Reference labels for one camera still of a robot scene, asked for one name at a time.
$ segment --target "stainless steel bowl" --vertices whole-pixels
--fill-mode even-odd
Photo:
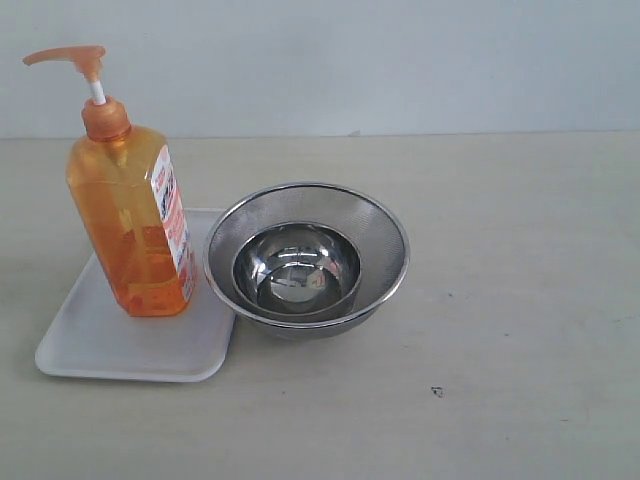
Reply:
[[[285,223],[245,243],[233,263],[242,305],[274,320],[309,323],[349,312],[360,285],[360,255],[323,225]]]
[[[239,259],[246,258],[243,249],[249,248],[247,245],[255,238],[265,232],[271,232],[266,234],[271,236],[283,225],[321,226],[326,229],[324,233],[339,232],[353,245],[358,252],[360,280],[347,313],[322,321],[300,322],[289,321],[277,310],[267,316],[248,308],[246,300],[253,304],[253,287],[246,276],[243,279],[239,275],[245,261]],[[298,242],[290,243],[293,248],[309,247],[304,245],[308,242],[294,243]],[[391,298],[407,272],[409,241],[396,217],[367,195],[339,185],[289,183],[251,194],[222,214],[205,242],[203,264],[214,292],[238,316],[278,337],[311,339],[337,335],[359,325]],[[320,302],[318,306],[327,308],[327,303]]]

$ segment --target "pump bottle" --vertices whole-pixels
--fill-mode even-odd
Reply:
[[[66,180],[118,304],[133,317],[185,309],[196,279],[195,255],[167,139],[132,125],[122,103],[105,96],[101,46],[44,50],[24,63],[73,62],[89,83],[86,135],[73,145]]]

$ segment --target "table surface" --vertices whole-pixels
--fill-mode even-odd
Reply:
[[[36,369],[91,253],[70,145],[0,141],[3,478],[637,478],[640,133],[172,140],[186,206],[341,183],[412,246],[362,326],[289,343],[238,322],[192,385]]]

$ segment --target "white tray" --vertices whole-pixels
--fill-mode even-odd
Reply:
[[[187,209],[200,259],[221,210]],[[224,362],[234,315],[215,296],[198,266],[190,305],[162,319],[129,317],[116,303],[95,253],[85,265],[36,351],[36,365],[66,377],[199,382]]]

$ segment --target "white wall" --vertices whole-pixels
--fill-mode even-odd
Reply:
[[[82,77],[174,136],[640,128],[633,0],[0,0],[0,137],[83,133]]]

